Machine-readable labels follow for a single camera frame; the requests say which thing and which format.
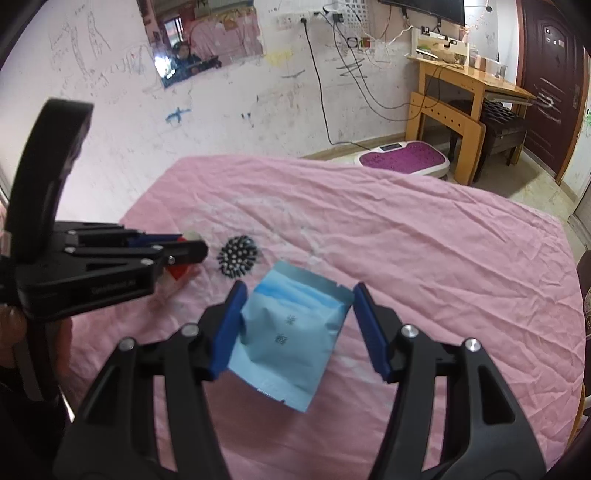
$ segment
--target mirror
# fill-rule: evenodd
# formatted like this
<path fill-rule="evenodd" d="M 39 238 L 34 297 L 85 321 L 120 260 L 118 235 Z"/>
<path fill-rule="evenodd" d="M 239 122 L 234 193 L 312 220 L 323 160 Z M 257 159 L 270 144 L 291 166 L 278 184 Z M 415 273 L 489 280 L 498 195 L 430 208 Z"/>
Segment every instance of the mirror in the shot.
<path fill-rule="evenodd" d="M 262 55 L 252 0 L 138 0 L 165 88 Z"/>

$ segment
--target cable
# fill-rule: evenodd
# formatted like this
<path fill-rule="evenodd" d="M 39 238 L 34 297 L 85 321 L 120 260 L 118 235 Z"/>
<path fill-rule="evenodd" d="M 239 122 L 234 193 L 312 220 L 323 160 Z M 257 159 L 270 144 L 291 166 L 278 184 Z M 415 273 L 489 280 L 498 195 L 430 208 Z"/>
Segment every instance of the cable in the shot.
<path fill-rule="evenodd" d="M 382 34 L 378 38 L 381 39 L 388 31 L 388 27 L 390 26 L 390 19 L 391 18 L 392 18 L 392 5 L 390 5 L 390 13 L 388 14 L 388 21 L 386 22 L 386 28 L 384 28 L 384 32 L 382 32 Z"/>
<path fill-rule="evenodd" d="M 328 13 L 330 13 L 330 12 L 333 12 L 333 13 L 338 13 L 338 11 L 337 11 L 337 10 L 328 10 L 328 9 L 327 9 L 327 7 L 328 7 L 328 6 L 332 6 L 333 4 L 338 4 L 338 5 L 344 5 L 344 6 L 346 6 L 346 7 L 347 7 L 347 8 L 348 8 L 348 9 L 349 9 L 351 12 L 353 12 L 353 14 L 354 14 L 354 15 L 357 17 L 357 20 L 359 21 L 359 25 L 360 25 L 360 26 L 362 25 L 362 21 L 361 21 L 361 18 L 359 17 L 359 15 L 358 15 L 358 13 L 357 13 L 357 12 L 356 12 L 356 11 L 355 11 L 355 10 L 354 10 L 354 9 L 353 9 L 353 8 L 352 8 L 352 7 L 351 7 L 349 4 L 348 4 L 348 3 L 346 3 L 346 2 L 333 2 L 332 4 L 326 4 L 326 5 L 323 5 L 323 6 L 322 6 L 322 10 L 323 10 L 323 11 L 324 11 L 324 13 L 325 13 L 325 15 L 322 15 L 322 16 L 324 17 L 324 19 L 326 20 L 326 22 L 327 22 L 329 25 L 330 25 L 330 21 L 329 21 L 329 20 L 326 18 L 326 14 L 328 14 Z M 404 28 L 404 29 L 403 29 L 403 30 L 402 30 L 402 31 L 401 31 L 401 32 L 400 32 L 398 35 L 396 35 L 396 36 L 394 37 L 394 39 L 392 39 L 390 42 L 385 42 L 385 41 L 383 41 L 383 42 L 382 42 L 382 40 L 380 40 L 380 39 L 381 39 L 381 37 L 382 37 L 382 36 L 384 36 L 384 35 L 385 35 L 385 33 L 386 33 L 386 32 L 387 32 L 387 30 L 388 30 L 389 23 L 390 23 L 390 19 L 391 19 L 391 15 L 392 15 L 392 5 L 390 5 L 390 12 L 389 12 L 389 15 L 388 15 L 388 24 L 386 25 L 386 29 L 384 29 L 384 33 L 382 33 L 382 35 L 380 35 L 378 38 L 373 38 L 373 37 L 372 37 L 372 36 L 371 36 L 369 33 L 367 33 L 367 32 L 366 32 L 366 31 L 363 29 L 363 26 L 361 26 L 361 34 L 362 34 L 361 36 L 363 36 L 363 35 L 364 35 L 364 36 L 366 36 L 366 37 L 370 38 L 371 40 L 373 40 L 374 42 L 376 42 L 376 43 L 382 43 L 382 44 L 384 45 L 384 47 L 385 47 L 385 49 L 386 49 L 386 53 L 388 54 L 388 62 L 387 62 L 388 64 L 392 64 L 392 60 L 391 60 L 391 57 L 390 57 L 390 50 L 389 50 L 389 46 L 390 46 L 391 44 L 393 44 L 393 43 L 394 43 L 396 40 L 398 40 L 400 37 L 402 37 L 402 35 L 403 35 L 405 32 L 407 32 L 407 31 L 409 31 L 409 30 L 412 30 L 413 28 L 415 28 L 413 25 L 411 25 L 411 24 L 410 24 L 410 20 L 408 19 L 408 17 L 404 17 L 404 27 L 405 27 L 405 28 Z M 371 63 L 373 66 L 375 66 L 376 68 L 379 68 L 380 70 L 384 70 L 382 67 L 380 67 L 379 65 L 377 65 L 376 63 L 374 63 L 374 62 L 373 62 L 373 61 L 372 61 L 372 60 L 369 58 L 369 54 L 368 54 L 368 52 L 367 52 L 367 51 L 363 51 L 363 50 L 361 50 L 361 52 L 362 52 L 362 53 L 365 55 L 365 57 L 368 59 L 368 62 L 370 62 L 370 63 Z"/>
<path fill-rule="evenodd" d="M 484 16 L 486 15 L 486 13 L 490 13 L 492 12 L 492 8 L 490 6 L 490 2 L 491 0 L 486 0 L 486 4 L 485 5 L 468 5 L 466 8 L 471 8 L 471 7 L 484 7 L 484 11 L 482 12 L 482 14 L 478 17 L 478 19 L 470 26 L 468 27 L 463 27 L 464 32 L 466 32 L 466 34 L 469 34 L 470 31 L 477 26 L 480 23 L 480 20 L 482 20 L 484 18 Z"/>
<path fill-rule="evenodd" d="M 318 78 L 318 87 L 320 89 L 320 106 L 322 107 L 322 116 L 324 118 L 324 126 L 326 127 L 326 137 L 329 140 L 329 144 L 331 144 L 332 146 L 350 144 L 350 145 L 355 145 L 356 147 L 359 147 L 363 150 L 367 150 L 367 151 L 371 152 L 371 150 L 369 148 L 364 147 L 363 145 L 359 145 L 358 143 L 355 143 L 355 142 L 333 142 L 330 139 L 329 122 L 326 119 L 326 110 L 324 108 L 324 92 L 322 91 L 322 81 L 320 80 L 320 73 L 318 72 L 318 67 L 316 66 L 316 58 L 314 57 L 314 50 L 312 49 L 312 43 L 310 42 L 310 36 L 308 35 L 308 22 L 306 21 L 305 18 L 302 18 L 301 22 L 304 24 L 304 30 L 306 31 L 306 40 L 308 41 L 308 46 L 310 47 L 310 54 L 312 55 L 312 63 L 314 64 L 314 71 L 316 72 L 316 77 Z"/>
<path fill-rule="evenodd" d="M 326 17 L 324 17 L 324 19 L 326 20 L 326 22 L 327 22 L 329 25 L 331 25 L 331 23 L 329 22 L 329 20 L 328 20 Z M 376 110 L 375 110 L 375 109 L 374 109 L 374 108 L 373 108 L 373 107 L 370 105 L 369 101 L 367 100 L 367 97 L 365 96 L 365 94 L 364 94 L 364 92 L 363 92 L 363 89 L 361 88 L 361 85 L 360 85 L 360 84 L 359 84 L 359 82 L 357 81 L 357 78 L 355 77 L 355 75 L 353 75 L 353 73 L 352 73 L 351 69 L 350 69 L 350 68 L 347 66 L 347 63 L 345 62 L 345 59 L 343 58 L 343 56 L 342 56 L 342 54 L 341 54 L 341 52 L 340 52 L 340 50 L 339 50 L 339 46 L 338 46 L 338 44 L 337 44 L 337 42 L 336 42 L 336 33 L 335 33 L 335 28 L 336 28 L 336 30 L 339 32 L 339 35 L 340 35 L 342 38 L 345 38 L 345 36 L 344 36 L 344 35 L 343 35 L 343 33 L 341 32 L 340 28 L 336 26 L 336 23 L 333 23 L 333 24 L 332 24 L 332 27 L 333 27 L 333 39 L 334 39 L 334 41 L 335 41 L 335 48 L 336 48 L 336 50 L 337 50 L 337 53 L 339 54 L 339 57 L 340 57 L 341 61 L 343 62 L 343 65 L 345 65 L 345 67 L 347 68 L 347 70 L 349 71 L 349 73 L 351 74 L 351 76 L 353 77 L 353 80 L 354 80 L 354 81 L 355 81 L 355 83 L 357 84 L 357 87 L 359 88 L 359 91 L 361 92 L 361 95 L 363 96 L 363 99 L 365 100 L 365 103 L 367 103 L 367 104 L 368 104 L 368 106 L 369 106 L 369 108 L 371 108 L 371 109 L 372 109 L 372 111 L 373 111 L 375 114 L 379 115 L 380 117 L 382 117 L 382 118 L 384 118 L 384 119 L 386 119 L 386 120 L 389 120 L 389 121 L 391 121 L 391 122 L 399 122 L 399 121 L 401 121 L 401 120 L 394 120 L 394 119 L 388 118 L 388 117 L 386 117 L 386 116 L 383 116 L 381 113 L 379 113 L 378 111 L 376 111 Z M 355 63 L 359 65 L 359 61 L 357 60 L 357 57 L 355 57 L 355 52 L 353 51 L 353 49 L 352 49 L 352 48 L 350 48 L 350 50 L 351 50 L 351 54 L 353 55 L 353 58 L 355 59 Z M 383 109 L 385 109 L 385 110 L 396 110 L 396 109 L 398 109 L 398 108 L 402 108 L 403 106 L 408 106 L 408 105 L 411 105 L 411 104 L 410 104 L 410 103 L 408 103 L 408 102 L 406 102 L 406 103 L 402 103 L 402 104 L 400 104 L 400 105 L 392 106 L 392 107 L 389 107 L 389 106 L 385 106 L 385 105 L 383 105 L 383 104 L 382 104 L 380 101 L 378 101 L 378 100 L 377 100 L 377 98 L 374 96 L 374 94 L 373 94 L 373 93 L 371 92 L 371 90 L 369 89 L 369 86 L 368 86 L 368 84 L 367 84 L 367 82 L 366 82 L 366 80 L 365 80 L 365 76 L 363 75 L 363 71 L 361 70 L 361 65 L 359 65 L 359 67 L 358 67 L 358 70 L 359 70 L 359 72 L 361 73 L 361 80 L 363 81 L 363 84 L 365 85 L 365 88 L 367 89 L 367 91 L 368 91 L 368 93 L 369 93 L 369 96 L 372 98 L 372 100 L 373 100 L 375 103 L 377 103 L 377 104 L 378 104 L 380 107 L 382 107 Z M 439 79 L 441 79 L 441 73 L 442 73 L 442 71 L 443 71 L 443 70 L 440 70 L 440 72 L 439 72 Z M 435 72 L 434 72 L 434 74 L 433 74 L 433 77 L 431 77 L 431 79 L 429 80 L 429 85 L 431 84 L 431 81 L 433 80 L 433 78 L 434 78 L 434 76 L 435 76 L 435 73 L 436 73 L 436 72 L 437 72 L 437 69 L 435 70 Z M 438 92 L 438 93 L 437 93 L 437 103 L 439 103 L 439 102 L 440 102 L 440 98 L 441 98 L 441 83 L 440 83 L 440 82 L 438 82 L 438 83 L 437 83 L 437 92 Z"/>
<path fill-rule="evenodd" d="M 310 47 L 310 54 L 311 54 L 311 56 L 312 56 L 312 60 L 313 60 L 313 63 L 314 63 L 314 69 L 316 70 L 316 76 L 317 76 L 317 78 L 318 78 L 318 83 L 319 83 L 319 86 L 320 86 L 320 91 L 321 91 L 321 95 L 320 95 L 321 99 L 320 99 L 320 100 L 321 100 L 321 102 L 322 102 L 322 110 L 323 110 L 323 114 L 324 114 L 325 126 L 326 126 L 326 128 L 327 128 L 327 135 L 328 135 L 328 122 L 326 121 L 326 112 L 324 111 L 323 94 L 322 94 L 322 81 L 321 81 L 321 79 L 320 79 L 320 74 L 318 73 L 318 69 L 317 69 L 317 67 L 316 67 L 316 59 L 314 58 L 314 50 L 312 49 L 312 45 L 311 45 L 311 42 L 310 42 L 310 38 L 309 38 L 309 36 L 308 36 L 308 31 L 307 31 L 307 23 L 306 23 L 305 21 L 303 21 L 303 20 L 302 20 L 302 23 L 304 24 L 304 26 L 305 26 L 305 28 L 306 28 L 306 39 L 308 40 L 308 45 L 309 45 L 309 47 Z M 402 120 L 400 120 L 400 119 L 392 119 L 392 118 L 388 118 L 388 117 L 386 117 L 386 116 L 382 115 L 381 113 L 379 113 L 379 112 L 378 112 L 378 111 L 377 111 L 377 110 L 376 110 L 376 109 L 375 109 L 375 108 L 374 108 L 374 107 L 373 107 L 373 106 L 372 106 L 372 105 L 369 103 L 369 101 L 367 100 L 367 97 L 365 96 L 365 93 L 363 92 L 363 89 L 361 88 L 361 85 L 359 84 L 359 82 L 357 81 L 357 78 L 356 78 L 356 77 L 355 77 L 355 75 L 353 74 L 353 70 L 351 70 L 351 68 L 349 67 L 349 65 L 347 65 L 347 62 L 345 62 L 345 59 L 343 58 L 343 56 L 342 56 L 342 54 L 341 54 L 341 52 L 340 52 L 340 50 L 339 50 L 339 48 L 338 48 L 338 45 L 337 45 L 337 43 L 336 43 L 336 30 L 338 30 L 338 29 L 336 28 L 336 24 L 332 24 L 332 27 L 333 27 L 333 39 L 334 39 L 334 41 L 335 41 L 335 46 L 336 46 L 336 48 L 337 48 L 337 52 L 339 53 L 339 57 L 340 57 L 341 61 L 343 62 L 343 65 L 344 65 L 344 66 L 347 68 L 348 72 L 350 73 L 350 75 L 353 77 L 353 80 L 354 80 L 354 81 L 355 81 L 355 83 L 357 84 L 357 88 L 359 89 L 359 91 L 360 91 L 361 95 L 363 96 L 363 99 L 365 100 L 365 103 L 367 104 L 367 106 L 368 106 L 368 107 L 369 107 L 369 108 L 370 108 L 370 109 L 371 109 L 371 110 L 372 110 L 372 111 L 373 111 L 373 112 L 374 112 L 376 115 L 378 115 L 379 117 L 383 118 L 384 120 L 388 120 L 388 121 L 390 121 L 390 122 L 408 122 L 409 120 L 414 120 L 416 117 L 418 117 L 419 115 L 421 115 L 421 113 L 422 113 L 422 110 L 423 110 L 423 108 L 424 108 L 424 106 L 425 106 L 425 100 L 426 100 L 426 97 L 427 97 L 426 95 L 424 95 L 424 96 L 423 96 L 423 101 L 422 101 L 422 103 L 421 103 L 421 108 L 420 108 L 419 112 L 418 112 L 418 113 L 417 113 L 417 114 L 416 114 L 414 117 L 411 117 L 411 118 L 408 118 L 408 119 L 402 119 Z M 432 81 L 433 81 L 433 79 L 435 78 L 435 76 L 436 76 L 436 74 L 437 74 L 437 70 L 440 70 L 440 71 L 439 71 L 439 77 L 438 77 L 438 80 L 440 80 L 440 79 L 441 79 L 441 73 L 443 72 L 443 69 L 444 69 L 445 67 L 446 67 L 445 65 L 439 65 L 439 66 L 437 66 L 437 68 L 435 69 L 435 72 L 433 72 L 433 75 L 432 75 L 432 77 L 431 77 L 431 78 L 429 78 L 429 82 L 427 83 L 427 90 L 428 90 L 428 89 L 429 89 L 429 87 L 431 86 L 431 82 L 432 82 Z M 363 72 L 361 71 L 361 67 L 360 67 L 360 66 L 358 67 L 358 70 L 361 72 L 361 76 L 362 76 L 362 79 L 363 79 Z M 440 82 L 438 82 L 438 89 L 437 89 L 437 90 L 438 90 L 438 94 L 437 94 L 437 101 L 436 101 L 436 102 L 435 102 L 433 105 L 429 106 L 428 108 L 432 108 L 432 107 L 436 106 L 436 105 L 437 105 L 437 104 L 440 102 L 440 98 L 441 98 L 441 83 L 440 83 Z M 412 105 L 412 103 L 406 102 L 406 103 L 403 103 L 403 104 L 401 104 L 401 105 L 398 105 L 396 108 L 401 108 L 401 107 L 403 107 L 403 106 L 407 106 L 407 105 Z"/>
<path fill-rule="evenodd" d="M 337 52 L 338 52 L 338 54 L 339 54 L 339 57 L 340 57 L 341 61 L 342 61 L 342 62 L 343 62 L 343 64 L 344 64 L 344 65 L 347 67 L 347 70 L 349 71 L 349 73 L 350 73 L 350 74 L 351 74 L 351 76 L 353 77 L 353 80 L 354 80 L 354 81 L 355 81 L 355 83 L 357 84 L 357 88 L 358 88 L 358 89 L 359 89 L 359 91 L 361 92 L 361 95 L 363 96 L 363 99 L 365 100 L 365 103 L 367 103 L 367 105 L 368 105 L 368 107 L 371 109 L 371 111 L 372 111 L 372 112 L 374 112 L 376 115 L 380 116 L 381 118 L 383 118 L 384 120 L 388 120 L 388 121 L 390 121 L 390 122 L 408 122 L 408 121 L 410 121 L 410 120 L 414 120 L 416 117 L 418 117 L 419 115 L 421 115 L 421 111 L 423 110 L 423 107 L 425 106 L 425 99 L 426 99 L 426 97 L 427 97 L 427 95 L 426 95 L 426 94 L 423 96 L 423 102 L 421 103 L 421 108 L 420 108 L 419 112 L 418 112 L 418 113 L 417 113 L 417 114 L 416 114 L 414 117 L 407 118 L 407 119 L 402 119 L 402 120 L 395 120 L 395 119 L 388 118 L 387 116 L 384 116 L 384 115 L 382 115 L 381 113 L 379 113 L 379 112 L 378 112 L 378 111 L 377 111 L 377 110 L 376 110 L 376 109 L 375 109 L 375 108 L 374 108 L 374 107 L 373 107 L 373 106 L 372 106 L 372 105 L 369 103 L 369 101 L 368 101 L 367 97 L 365 96 L 365 93 L 363 92 L 363 89 L 361 88 L 361 85 L 360 85 L 360 84 L 359 84 L 359 82 L 357 81 L 357 78 L 355 77 L 355 75 L 353 75 L 353 72 L 351 71 L 351 69 L 350 69 L 350 68 L 347 66 L 347 64 L 346 64 L 346 62 L 345 62 L 345 59 L 343 58 L 343 55 L 341 54 L 341 52 L 340 52 L 340 50 L 339 50 L 339 47 L 338 47 L 338 45 L 337 45 L 337 42 L 336 42 L 336 30 L 339 30 L 339 29 L 338 29 L 338 27 L 336 27 L 336 29 L 335 29 L 335 27 L 336 27 L 336 24 L 333 24 L 333 38 L 334 38 L 334 40 L 335 40 L 335 46 L 336 46 L 336 50 L 337 50 Z M 351 53 L 353 54 L 353 58 L 355 58 L 355 54 L 354 54 L 353 50 L 351 50 Z M 439 65 L 439 66 L 437 66 L 437 68 L 435 69 L 435 72 L 433 72 L 433 76 L 432 76 L 431 78 L 429 78 L 429 82 L 427 83 L 427 89 L 426 89 L 426 92 L 429 90 L 429 87 L 431 86 L 431 82 L 432 82 L 432 81 L 433 81 L 433 79 L 435 78 L 435 75 L 436 75 L 436 73 L 437 73 L 437 70 L 438 70 L 438 69 L 439 69 L 439 77 L 438 77 L 438 80 L 441 80 L 441 73 L 443 72 L 443 69 L 444 69 L 445 67 L 446 67 L 445 65 Z M 359 67 L 359 71 L 361 72 L 361 79 L 363 80 L 363 83 L 364 83 L 365 87 L 366 87 L 366 88 L 368 88 L 368 85 L 367 85 L 367 83 L 365 82 L 365 79 L 363 78 L 363 72 L 361 71 L 361 67 Z M 368 88 L 368 93 L 370 94 L 371 98 L 372 98 L 372 99 L 373 99 L 373 100 L 374 100 L 374 101 L 375 101 L 375 102 L 376 102 L 376 103 L 377 103 L 379 106 L 381 106 L 382 108 L 386 108 L 386 107 L 384 107 L 383 105 L 381 105 L 381 103 L 379 103 L 379 102 L 378 102 L 378 101 L 377 101 L 377 100 L 374 98 L 374 96 L 373 96 L 373 94 L 371 93 L 371 91 L 369 90 L 369 88 Z M 435 102 L 433 105 L 429 106 L 428 108 L 433 108 L 434 106 L 436 106 L 437 104 L 439 104 L 439 102 L 440 102 L 440 101 L 441 101 L 441 82 L 437 82 L 437 102 Z M 386 109 L 389 109 L 389 110 L 394 110 L 394 109 L 402 108 L 403 106 L 408 106 L 408 105 L 412 105 L 412 103 L 405 102 L 405 103 L 402 103 L 402 104 L 400 104 L 400 105 L 398 105 L 398 106 L 396 106 L 396 107 L 389 107 L 389 108 L 386 108 Z"/>
<path fill-rule="evenodd" d="M 441 60 L 443 60 L 445 63 L 447 63 L 453 69 L 457 69 L 457 70 L 463 70 L 464 69 L 464 65 L 460 65 L 460 64 L 457 64 L 457 63 L 452 63 L 450 61 L 447 61 L 446 59 L 441 59 Z"/>

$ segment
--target black stool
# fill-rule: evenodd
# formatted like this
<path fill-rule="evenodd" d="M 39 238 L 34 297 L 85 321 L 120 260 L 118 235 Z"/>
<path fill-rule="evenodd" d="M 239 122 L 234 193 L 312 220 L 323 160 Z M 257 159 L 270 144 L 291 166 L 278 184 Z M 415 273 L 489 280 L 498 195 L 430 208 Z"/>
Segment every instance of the black stool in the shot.
<path fill-rule="evenodd" d="M 468 115 L 472 112 L 471 100 L 452 100 L 449 105 Z M 486 125 L 486 134 L 478 161 L 478 168 L 474 175 L 475 182 L 479 180 L 484 161 L 489 155 L 512 148 L 509 160 L 507 160 L 507 165 L 511 165 L 511 157 L 515 153 L 515 149 L 523 144 L 527 135 L 525 119 L 505 108 L 502 103 L 484 100 L 480 121 Z M 454 159 L 458 138 L 458 133 L 452 130 L 448 155 L 450 162 Z"/>

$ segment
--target human hand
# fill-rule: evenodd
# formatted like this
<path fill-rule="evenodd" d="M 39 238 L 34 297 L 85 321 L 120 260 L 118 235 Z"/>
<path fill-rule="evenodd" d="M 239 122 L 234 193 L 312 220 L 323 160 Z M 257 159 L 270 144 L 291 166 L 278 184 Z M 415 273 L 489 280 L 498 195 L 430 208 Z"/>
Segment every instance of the human hand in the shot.
<path fill-rule="evenodd" d="M 15 307 L 0 306 L 0 367 L 14 368 L 12 347 L 27 334 L 27 319 Z M 56 373 L 66 376 L 70 371 L 70 347 L 72 346 L 72 319 L 60 321 L 56 336 Z"/>

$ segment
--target bed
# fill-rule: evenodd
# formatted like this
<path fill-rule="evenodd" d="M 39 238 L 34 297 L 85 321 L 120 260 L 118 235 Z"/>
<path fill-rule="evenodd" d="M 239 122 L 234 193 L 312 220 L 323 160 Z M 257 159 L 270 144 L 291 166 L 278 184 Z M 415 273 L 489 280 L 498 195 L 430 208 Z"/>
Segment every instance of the bed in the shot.
<path fill-rule="evenodd" d="M 153 232 L 197 231 L 209 258 L 182 290 L 74 319 L 78 405 L 118 340 L 152 342 L 222 301 L 232 280 L 216 256 L 250 235 L 261 259 L 252 290 L 280 259 L 353 287 L 363 281 L 433 339 L 480 339 L 524 409 L 547 466 L 566 447 L 580 401 L 584 319 L 576 266 L 560 222 L 494 194 L 431 177 L 261 157 L 179 160 L 122 220 Z M 161 462 L 174 467 L 162 385 Z M 437 383 L 426 466 L 439 458 L 445 384 Z M 306 414 L 231 372 L 207 386 L 213 422 L 236 479 L 367 478 L 395 394 L 369 362 L 351 311 Z"/>

